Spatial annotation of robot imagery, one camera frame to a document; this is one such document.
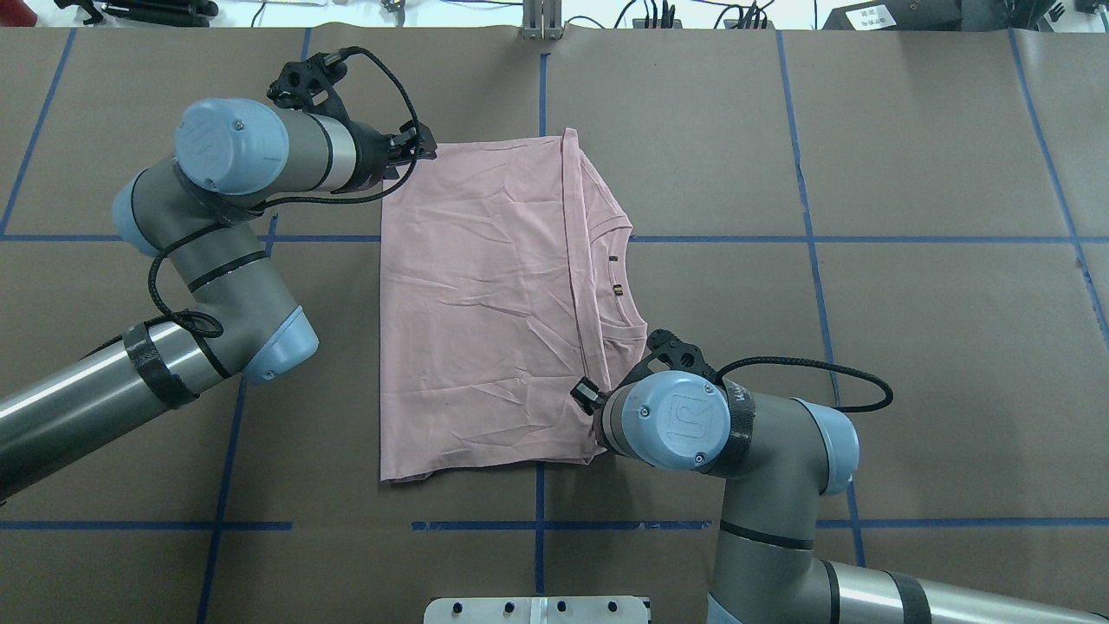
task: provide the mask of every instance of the white label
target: white label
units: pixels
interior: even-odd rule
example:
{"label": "white label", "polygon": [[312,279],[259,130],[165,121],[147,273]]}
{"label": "white label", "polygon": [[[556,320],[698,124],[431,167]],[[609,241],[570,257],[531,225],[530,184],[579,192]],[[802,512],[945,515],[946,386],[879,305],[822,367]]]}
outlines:
{"label": "white label", "polygon": [[889,14],[889,9],[885,4],[855,9],[844,14],[851,20],[851,25],[855,27],[855,30],[877,30],[879,28],[897,25],[897,22],[894,21],[894,17]]}

